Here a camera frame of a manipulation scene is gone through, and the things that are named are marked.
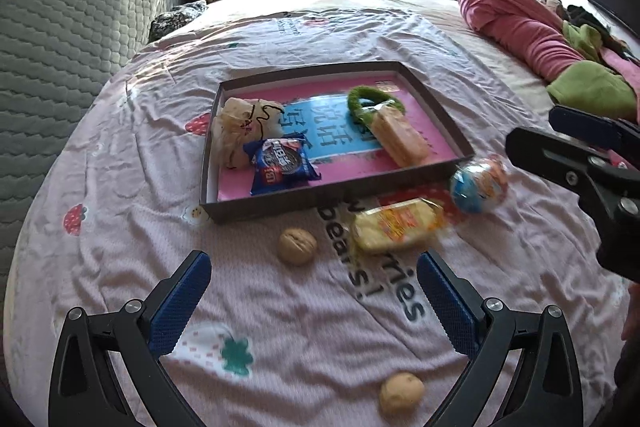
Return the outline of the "surprise egg toy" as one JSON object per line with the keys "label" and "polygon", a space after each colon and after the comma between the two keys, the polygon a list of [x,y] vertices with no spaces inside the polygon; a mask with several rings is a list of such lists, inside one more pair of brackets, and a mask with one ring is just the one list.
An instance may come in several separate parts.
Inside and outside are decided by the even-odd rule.
{"label": "surprise egg toy", "polygon": [[506,200],[508,191],[506,167],[498,155],[467,162],[449,181],[452,202],[467,215],[491,212]]}

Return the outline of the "walnut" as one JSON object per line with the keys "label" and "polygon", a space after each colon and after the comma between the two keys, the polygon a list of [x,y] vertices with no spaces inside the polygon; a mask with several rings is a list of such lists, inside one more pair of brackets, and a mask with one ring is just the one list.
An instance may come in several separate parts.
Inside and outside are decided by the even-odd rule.
{"label": "walnut", "polygon": [[412,411],[425,392],[423,381],[413,373],[400,372],[386,379],[378,393],[378,405],[385,415]]}
{"label": "walnut", "polygon": [[306,265],[318,251],[317,239],[299,228],[285,229],[278,239],[278,258],[289,265]]}

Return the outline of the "yellow rice cracker packet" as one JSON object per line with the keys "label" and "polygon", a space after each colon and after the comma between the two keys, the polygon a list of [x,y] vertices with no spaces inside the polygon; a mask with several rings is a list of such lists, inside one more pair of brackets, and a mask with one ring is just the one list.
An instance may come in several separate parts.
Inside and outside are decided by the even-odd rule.
{"label": "yellow rice cracker packet", "polygon": [[446,224],[441,205],[414,198],[356,213],[349,231],[359,254],[376,256],[425,245]]}

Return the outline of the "clear cracker stack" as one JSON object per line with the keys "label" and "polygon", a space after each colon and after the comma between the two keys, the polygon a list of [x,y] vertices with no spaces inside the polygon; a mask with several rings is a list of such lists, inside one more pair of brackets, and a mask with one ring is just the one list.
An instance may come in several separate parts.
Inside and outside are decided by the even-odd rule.
{"label": "clear cracker stack", "polygon": [[390,103],[372,109],[369,130],[398,167],[425,165],[431,149],[423,135],[412,127],[400,109]]}

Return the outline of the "blue cookie packet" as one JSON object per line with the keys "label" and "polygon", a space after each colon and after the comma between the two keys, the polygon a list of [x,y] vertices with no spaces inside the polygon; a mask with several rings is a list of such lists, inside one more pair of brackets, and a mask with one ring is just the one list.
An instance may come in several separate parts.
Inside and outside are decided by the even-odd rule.
{"label": "blue cookie packet", "polygon": [[243,145],[254,166],[250,195],[280,192],[320,181],[321,174],[311,165],[301,133],[268,138]]}

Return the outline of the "beige sheer drawstring pouch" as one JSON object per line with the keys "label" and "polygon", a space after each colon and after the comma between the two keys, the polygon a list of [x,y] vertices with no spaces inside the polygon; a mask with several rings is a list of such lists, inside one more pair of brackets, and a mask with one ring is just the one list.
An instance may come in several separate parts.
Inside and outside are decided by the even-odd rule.
{"label": "beige sheer drawstring pouch", "polygon": [[213,124],[212,157],[218,167],[240,169],[250,160],[244,145],[250,142],[280,138],[282,104],[263,98],[227,98],[218,110]]}

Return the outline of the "green cloth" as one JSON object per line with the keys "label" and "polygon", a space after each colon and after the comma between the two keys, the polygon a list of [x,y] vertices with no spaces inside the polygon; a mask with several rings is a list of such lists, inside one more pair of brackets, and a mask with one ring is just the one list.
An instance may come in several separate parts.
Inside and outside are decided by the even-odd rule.
{"label": "green cloth", "polygon": [[639,61],[608,48],[596,28],[563,23],[563,36],[582,59],[547,91],[555,104],[593,115],[639,122]]}

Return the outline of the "pink rolled blanket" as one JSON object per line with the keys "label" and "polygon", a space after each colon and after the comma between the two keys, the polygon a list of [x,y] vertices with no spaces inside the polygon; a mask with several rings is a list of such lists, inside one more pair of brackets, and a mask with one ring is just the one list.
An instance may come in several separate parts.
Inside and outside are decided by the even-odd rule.
{"label": "pink rolled blanket", "polygon": [[524,62],[547,83],[582,57],[563,36],[563,20],[538,0],[458,0],[469,28]]}

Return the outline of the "pink and blue book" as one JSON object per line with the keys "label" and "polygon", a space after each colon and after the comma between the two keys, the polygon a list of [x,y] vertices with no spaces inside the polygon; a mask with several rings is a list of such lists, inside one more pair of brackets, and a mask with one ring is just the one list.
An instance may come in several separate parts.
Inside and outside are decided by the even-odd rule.
{"label": "pink and blue book", "polygon": [[[366,127],[347,109],[348,92],[369,86],[398,98],[413,128],[431,149],[425,165],[400,169]],[[321,173],[325,198],[393,192],[404,186],[445,180],[472,157],[472,146],[430,90],[399,63],[337,64],[263,72],[221,83],[216,116],[227,98],[277,101],[285,132],[306,138],[309,159]]]}

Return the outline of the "dark shallow box tray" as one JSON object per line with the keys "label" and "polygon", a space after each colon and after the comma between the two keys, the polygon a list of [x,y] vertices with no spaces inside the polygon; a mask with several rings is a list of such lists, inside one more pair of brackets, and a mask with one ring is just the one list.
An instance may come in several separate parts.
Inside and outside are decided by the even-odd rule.
{"label": "dark shallow box tray", "polygon": [[[366,127],[352,120],[348,92],[369,86],[398,98],[430,153],[425,165],[399,168]],[[200,204],[216,223],[250,220],[319,205],[446,181],[474,150],[436,96],[408,67],[397,62],[337,63],[263,72],[227,80],[218,88],[210,115],[230,98],[276,101],[286,133],[300,133],[320,180],[269,194],[250,193],[254,171],[222,165],[214,136],[206,135]]]}

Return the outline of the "grey quilted headboard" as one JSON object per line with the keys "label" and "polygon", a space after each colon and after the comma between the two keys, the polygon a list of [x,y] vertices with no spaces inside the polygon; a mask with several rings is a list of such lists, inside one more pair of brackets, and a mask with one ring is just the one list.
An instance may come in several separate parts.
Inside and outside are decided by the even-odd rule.
{"label": "grey quilted headboard", "polygon": [[1,270],[68,138],[178,0],[1,0]]}

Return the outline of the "dark floral pillow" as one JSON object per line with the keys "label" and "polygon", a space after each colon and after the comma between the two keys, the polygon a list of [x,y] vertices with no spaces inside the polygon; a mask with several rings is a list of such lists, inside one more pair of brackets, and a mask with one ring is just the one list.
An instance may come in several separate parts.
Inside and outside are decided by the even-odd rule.
{"label": "dark floral pillow", "polygon": [[152,20],[149,31],[149,42],[166,37],[177,29],[183,28],[200,17],[207,9],[205,0],[175,5],[169,11],[160,13]]}

